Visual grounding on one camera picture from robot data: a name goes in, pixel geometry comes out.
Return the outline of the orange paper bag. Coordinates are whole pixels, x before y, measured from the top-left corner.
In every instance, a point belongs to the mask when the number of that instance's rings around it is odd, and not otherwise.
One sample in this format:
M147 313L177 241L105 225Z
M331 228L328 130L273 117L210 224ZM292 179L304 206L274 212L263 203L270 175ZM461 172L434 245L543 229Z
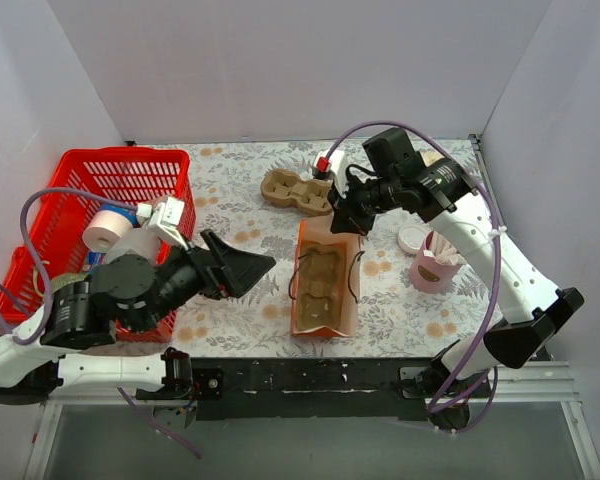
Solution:
M350 338L358 326L361 237L331 232L331 215L301 221L294 272L290 333L294 337Z

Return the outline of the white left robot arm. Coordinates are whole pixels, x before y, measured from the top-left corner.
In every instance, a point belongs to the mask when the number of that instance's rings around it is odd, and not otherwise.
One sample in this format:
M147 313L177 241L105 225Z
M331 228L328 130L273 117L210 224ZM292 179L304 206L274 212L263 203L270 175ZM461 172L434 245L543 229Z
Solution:
M77 386L133 389L149 399L196 397L200 386L191 359L173 347L139 357L98 357L87 351L115 343L118 326L133 333L153 329L196 295L240 298L276 264L270 256L231 247L211 230L201 234L203 247L186 240L177 228L184 203L172 196L135 206L110 204L133 213L143 230L170 245L169 256L152 265L139 254L125 253L55 290L26 237L45 283L44 302L0 335L0 404L42 403L56 389Z

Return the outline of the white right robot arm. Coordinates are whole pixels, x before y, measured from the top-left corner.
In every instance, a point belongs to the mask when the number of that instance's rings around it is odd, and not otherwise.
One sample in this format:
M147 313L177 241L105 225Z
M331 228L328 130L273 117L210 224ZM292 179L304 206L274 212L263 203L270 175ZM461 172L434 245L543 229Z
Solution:
M381 122L383 132L363 144L366 179L336 145L313 161L315 178L332 183L331 231L367 235L378 215L402 209L455 247L490 300L479 330L440 352L422 372L422 389L455 397L469 377L500 365L521 368L584 304L575 287L546 278L509 238L491 197L435 141L440 159L427 164L409 138L414 128Z

